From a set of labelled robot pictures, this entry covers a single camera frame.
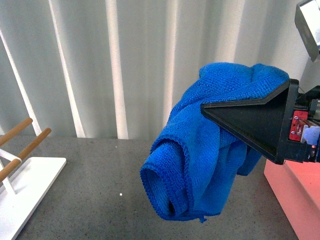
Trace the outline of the black red gripper body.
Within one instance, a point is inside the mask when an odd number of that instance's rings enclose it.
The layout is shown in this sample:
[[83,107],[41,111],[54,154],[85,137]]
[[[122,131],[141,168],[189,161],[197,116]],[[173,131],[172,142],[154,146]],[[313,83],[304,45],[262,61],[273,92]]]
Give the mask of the black red gripper body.
[[282,162],[318,163],[320,161],[320,87],[298,93],[299,86],[287,89],[282,120]]

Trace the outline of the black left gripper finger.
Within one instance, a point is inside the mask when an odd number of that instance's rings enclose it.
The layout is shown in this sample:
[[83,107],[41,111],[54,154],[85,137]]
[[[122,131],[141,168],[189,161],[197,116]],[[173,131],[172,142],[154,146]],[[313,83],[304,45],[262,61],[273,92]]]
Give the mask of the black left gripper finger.
[[275,164],[300,160],[289,139],[299,81],[289,79],[266,97],[201,105],[201,114]]

